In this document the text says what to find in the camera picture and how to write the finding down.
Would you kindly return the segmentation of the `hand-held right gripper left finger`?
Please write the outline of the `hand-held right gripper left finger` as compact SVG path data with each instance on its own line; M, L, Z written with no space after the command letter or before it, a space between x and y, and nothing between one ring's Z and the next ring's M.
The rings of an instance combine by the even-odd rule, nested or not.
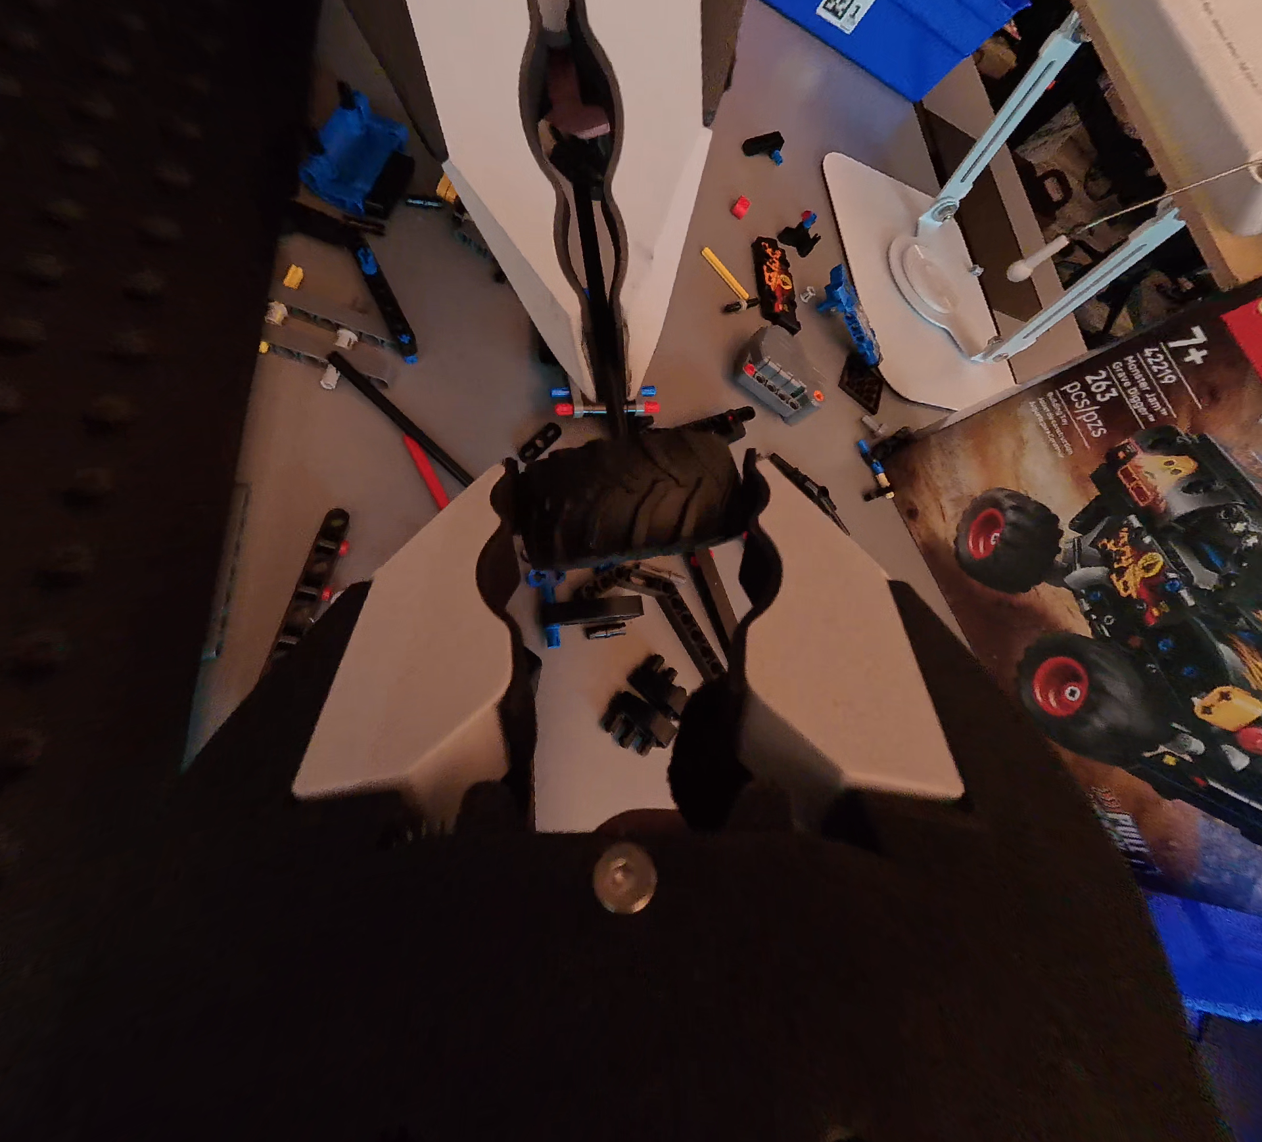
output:
M373 575L293 783L461 808L482 783L533 807L539 657L510 604L519 467L489 469Z

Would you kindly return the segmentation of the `black wheel blue rim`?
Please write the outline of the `black wheel blue rim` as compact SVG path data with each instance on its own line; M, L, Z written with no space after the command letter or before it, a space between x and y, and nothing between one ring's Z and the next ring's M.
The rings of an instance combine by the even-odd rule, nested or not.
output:
M514 482L514 532L539 570L712 548L744 535L751 507L731 441L690 427L557 450Z

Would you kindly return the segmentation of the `grey toy pull-back motor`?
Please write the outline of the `grey toy pull-back motor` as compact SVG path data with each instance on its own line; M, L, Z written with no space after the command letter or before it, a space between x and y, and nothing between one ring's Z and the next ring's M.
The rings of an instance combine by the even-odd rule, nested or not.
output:
M744 342L732 375L757 404L786 425L812 419L827 402L823 381L801 341L780 327L764 325Z

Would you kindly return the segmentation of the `white desk stand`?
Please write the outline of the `white desk stand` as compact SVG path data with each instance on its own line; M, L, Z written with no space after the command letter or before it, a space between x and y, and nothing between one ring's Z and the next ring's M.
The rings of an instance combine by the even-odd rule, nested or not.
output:
M1069 14L937 195L843 153L823 160L845 265L881 352L878 369L894 394L911 403L957 414L1014 392L1015 356L1187 227L1178 196L1223 178L1260 179L1255 156L1166 192L1156 200L1157 212L1056 304L1002 335L956 219L976 181L1086 44L1081 16Z

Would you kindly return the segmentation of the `grey desk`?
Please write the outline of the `grey desk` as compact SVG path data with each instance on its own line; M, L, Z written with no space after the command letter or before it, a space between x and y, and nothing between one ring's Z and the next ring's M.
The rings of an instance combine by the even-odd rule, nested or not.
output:
M748 158L741 144L778 131L783 164ZM907 178L933 174L912 108L876 79L820 46L758 2L749 2L737 49L736 79L716 121L716 141L702 185L701 207L686 239L682 279L672 300L649 383L665 399L669 424L686 423L737 404L726 367L748 321L715 311L722 285L703 265L708 244L735 266L736 223L722 207L736 195L741 174L757 208L785 211L794 198L818 208L824 199L818 158L856 148L870 164ZM540 395L545 367L533 353L533 333L510 289L493 285L482 266L431 215L401 216L387 236L387 270L424 327L419 367L394 383L401 408L436 433L477 474L510 454L544 420ZM245 756L229 761L220 799L245 806L251 761L281 738L279 707L299 704L318 687L322 666L314 635L299 646L304 661L261 675L269 640L282 616L283 590L297 579L301 549L322 515L340 506L352 516L351 560L337 587L358 583L436 516L432 498L406 457L402 435L354 389L324 391L320 371L261 356L252 387L237 481L239 545L223 656L207 665L198 687L186 762L208 775L229 735ZM593 828L606 842L631 838L653 849L686 840L669 804L668 760L619 753L598 728L598 712L632 662L655 648L672 663L683 660L661 614L611 644L582 638L558 653L544 652L537 628L528 646L543 653L541 737L537 756L539 824L576 833Z

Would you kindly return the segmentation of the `blue toy scoop piece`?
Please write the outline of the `blue toy scoop piece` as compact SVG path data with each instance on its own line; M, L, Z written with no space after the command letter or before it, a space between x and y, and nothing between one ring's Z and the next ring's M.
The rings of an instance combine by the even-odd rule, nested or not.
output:
M386 221L416 173L406 125L374 112L368 98L340 79L339 107L308 136L301 185L357 219Z

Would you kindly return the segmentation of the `black toy chassis assembly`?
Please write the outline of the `black toy chassis assembly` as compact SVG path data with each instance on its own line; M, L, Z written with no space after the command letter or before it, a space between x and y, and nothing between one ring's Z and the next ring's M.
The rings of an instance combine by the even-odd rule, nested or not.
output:
M526 579L541 602L540 619L549 649L560 648L565 629L580 629L589 640L624 635L655 606L703 685L723 678L727 661L718 631L697 617L681 590L680 579L653 564L632 562L598 566L570 596L561 596L566 582L560 570L528 567Z

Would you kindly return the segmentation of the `black toy rod piece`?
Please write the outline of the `black toy rod piece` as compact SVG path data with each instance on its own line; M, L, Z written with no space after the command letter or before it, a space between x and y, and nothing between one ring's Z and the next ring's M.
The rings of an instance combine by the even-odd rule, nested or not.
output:
M787 462L780 454L769 454L766 460L789 481L799 492L802 492L815 507L818 507L831 523L849 536L849 529L841 520L837 506L835 504L830 490L815 479L810 478L799 467Z

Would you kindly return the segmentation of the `yellow toy axle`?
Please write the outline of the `yellow toy axle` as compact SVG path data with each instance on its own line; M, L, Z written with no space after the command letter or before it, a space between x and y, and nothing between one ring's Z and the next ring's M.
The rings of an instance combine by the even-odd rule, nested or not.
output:
M755 310L760 306L757 298L737 281L732 270L728 269L728 266L710 246L703 246L701 249L701 256L731 294L732 300L727 302L722 307L722 314L736 315L744 311Z

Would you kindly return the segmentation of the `black beam blue pins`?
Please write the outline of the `black beam blue pins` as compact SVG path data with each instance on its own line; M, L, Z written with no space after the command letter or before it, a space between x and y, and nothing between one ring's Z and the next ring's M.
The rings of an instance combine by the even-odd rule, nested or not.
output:
M393 287L387 281L373 248L354 223L336 217L324 210L293 200L286 212L282 229L287 233L308 236L352 254L386 324L390 341L404 362L419 364L419 341Z

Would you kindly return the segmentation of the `long black toy axle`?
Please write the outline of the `long black toy axle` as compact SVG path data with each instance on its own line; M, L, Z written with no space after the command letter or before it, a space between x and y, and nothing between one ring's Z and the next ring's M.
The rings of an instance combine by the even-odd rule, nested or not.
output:
M469 489L476 478L469 474L453 457L448 454L420 425L412 421L407 414L391 402L386 394L376 387L373 381L360 371L354 362L351 362L344 353L333 352L329 354L327 367L337 373L339 382L347 382L356 392L366 400L390 425L401 435L410 435L419 441L431 458L436 471L443 469L461 489Z

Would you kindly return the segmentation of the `monster truck toy set box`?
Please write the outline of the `monster truck toy set box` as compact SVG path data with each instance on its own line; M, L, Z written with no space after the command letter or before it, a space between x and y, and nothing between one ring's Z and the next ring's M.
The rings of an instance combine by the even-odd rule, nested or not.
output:
M887 467L966 642L1160 891L1260 915L1260 282Z

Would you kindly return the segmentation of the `black grille toy panel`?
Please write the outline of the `black grille toy panel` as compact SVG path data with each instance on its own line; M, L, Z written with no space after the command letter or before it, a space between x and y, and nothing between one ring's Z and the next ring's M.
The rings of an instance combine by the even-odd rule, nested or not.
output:
M839 389L862 414L876 417L881 410L886 381L878 367L869 365L858 352L851 352L844 361Z

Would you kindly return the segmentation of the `small blue toy assembly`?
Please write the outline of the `small blue toy assembly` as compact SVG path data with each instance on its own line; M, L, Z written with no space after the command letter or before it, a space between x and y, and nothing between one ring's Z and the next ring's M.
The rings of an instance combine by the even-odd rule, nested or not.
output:
M837 317L843 321L855 353L866 366L878 367L881 365L882 350L876 331L844 265L837 265L831 270L828 283L814 306L816 314Z

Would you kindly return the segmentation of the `grey axle tan connectors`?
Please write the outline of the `grey axle tan connectors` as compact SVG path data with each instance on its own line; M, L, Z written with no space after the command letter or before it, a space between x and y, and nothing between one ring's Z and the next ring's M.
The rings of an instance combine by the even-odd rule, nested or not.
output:
M356 327L358 315L333 304L328 315L272 299L266 303L260 352L314 366L326 374L332 353L345 356L377 389L394 387L403 357L386 335Z

